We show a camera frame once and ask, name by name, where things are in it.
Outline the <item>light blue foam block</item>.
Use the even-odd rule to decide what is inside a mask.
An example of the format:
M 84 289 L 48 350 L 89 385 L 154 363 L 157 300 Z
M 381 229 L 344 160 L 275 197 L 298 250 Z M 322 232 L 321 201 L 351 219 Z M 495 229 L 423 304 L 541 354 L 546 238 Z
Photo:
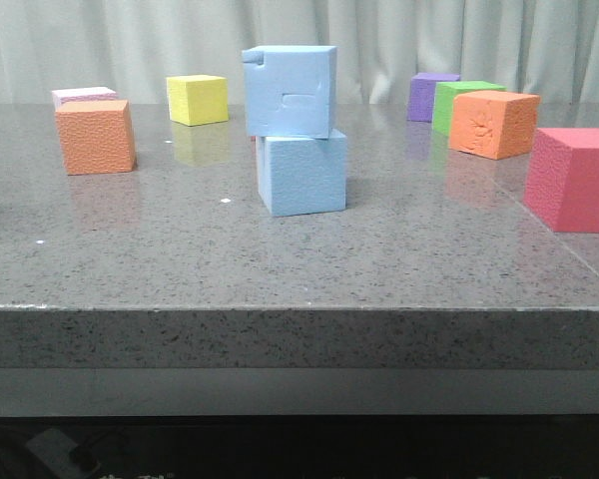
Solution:
M 257 137 L 258 190 L 270 214 L 287 217 L 342 211 L 347 137 Z

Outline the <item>dented blue foam block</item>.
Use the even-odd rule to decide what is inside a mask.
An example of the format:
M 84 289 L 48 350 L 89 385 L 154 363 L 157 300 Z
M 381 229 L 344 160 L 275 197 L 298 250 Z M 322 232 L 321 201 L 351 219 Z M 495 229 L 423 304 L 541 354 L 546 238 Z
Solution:
M 250 136 L 326 139 L 335 122 L 335 46 L 268 45 L 242 52 Z

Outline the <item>yellow foam block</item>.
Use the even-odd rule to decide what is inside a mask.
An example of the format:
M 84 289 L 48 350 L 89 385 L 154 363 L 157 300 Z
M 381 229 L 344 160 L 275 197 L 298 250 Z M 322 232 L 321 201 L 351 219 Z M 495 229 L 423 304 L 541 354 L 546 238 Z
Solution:
M 166 82 L 169 114 L 173 122 L 200 126 L 229 119 L 228 81 L 225 77 L 172 76 Z

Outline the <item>purple foam block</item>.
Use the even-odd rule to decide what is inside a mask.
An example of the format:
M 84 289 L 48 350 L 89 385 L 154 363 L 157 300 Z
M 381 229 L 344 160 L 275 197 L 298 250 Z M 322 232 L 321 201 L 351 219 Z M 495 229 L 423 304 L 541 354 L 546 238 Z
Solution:
M 419 72 L 410 80 L 407 120 L 432 122 L 436 85 L 439 82 L 456 82 L 459 74 Z

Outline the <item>green foam block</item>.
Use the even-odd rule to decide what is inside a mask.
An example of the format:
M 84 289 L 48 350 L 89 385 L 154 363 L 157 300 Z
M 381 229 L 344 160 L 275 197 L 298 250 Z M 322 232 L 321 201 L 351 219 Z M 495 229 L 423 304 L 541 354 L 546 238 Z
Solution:
M 453 101 L 457 95 L 482 90 L 506 91 L 503 85 L 483 80 L 438 82 L 435 86 L 432 129 L 446 137 L 449 136 L 453 115 Z

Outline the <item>dented orange foam block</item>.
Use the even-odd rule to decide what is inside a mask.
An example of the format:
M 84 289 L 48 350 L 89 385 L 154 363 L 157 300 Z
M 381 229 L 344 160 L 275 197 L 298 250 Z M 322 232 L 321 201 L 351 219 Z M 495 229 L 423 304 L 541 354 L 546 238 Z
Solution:
M 480 90 L 453 100 L 448 146 L 491 160 L 531 151 L 541 97 Z

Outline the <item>orange foam block left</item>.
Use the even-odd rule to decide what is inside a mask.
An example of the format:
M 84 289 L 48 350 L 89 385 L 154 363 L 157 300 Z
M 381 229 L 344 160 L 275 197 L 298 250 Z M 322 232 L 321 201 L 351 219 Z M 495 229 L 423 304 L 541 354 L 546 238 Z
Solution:
M 55 111 L 68 175 L 127 173 L 136 166 L 128 100 L 67 102 Z

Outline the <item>pink lilac foam block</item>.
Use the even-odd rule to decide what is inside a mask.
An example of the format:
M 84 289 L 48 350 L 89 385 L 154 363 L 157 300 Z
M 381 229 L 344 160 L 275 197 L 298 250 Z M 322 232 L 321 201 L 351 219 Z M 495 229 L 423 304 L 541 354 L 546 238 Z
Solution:
M 59 109 L 68 102 L 117 100 L 119 98 L 116 91 L 104 86 L 57 89 L 52 90 L 51 95 L 55 109 Z

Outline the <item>large red foam block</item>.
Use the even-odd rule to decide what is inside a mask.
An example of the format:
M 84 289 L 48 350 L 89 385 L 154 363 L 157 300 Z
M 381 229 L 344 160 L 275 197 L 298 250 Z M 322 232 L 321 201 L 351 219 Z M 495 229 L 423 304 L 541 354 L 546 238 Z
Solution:
M 599 128 L 538 129 L 523 203 L 554 232 L 599 234 Z

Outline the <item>grey power adapter under table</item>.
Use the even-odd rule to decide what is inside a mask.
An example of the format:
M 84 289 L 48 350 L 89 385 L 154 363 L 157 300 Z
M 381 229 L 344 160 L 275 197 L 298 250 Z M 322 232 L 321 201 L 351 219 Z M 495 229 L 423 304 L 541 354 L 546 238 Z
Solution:
M 101 463 L 85 447 L 57 428 L 49 428 L 25 442 L 25 448 L 56 478 L 90 478 Z

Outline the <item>grey curtain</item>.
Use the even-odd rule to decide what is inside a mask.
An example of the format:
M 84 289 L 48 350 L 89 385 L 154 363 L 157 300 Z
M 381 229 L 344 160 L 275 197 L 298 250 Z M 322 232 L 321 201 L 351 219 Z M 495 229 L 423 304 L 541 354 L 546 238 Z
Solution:
M 342 103 L 403 103 L 418 72 L 599 103 L 599 1 L 0 1 L 0 103 L 107 86 L 162 103 L 169 76 L 224 76 L 243 50 L 334 45 Z

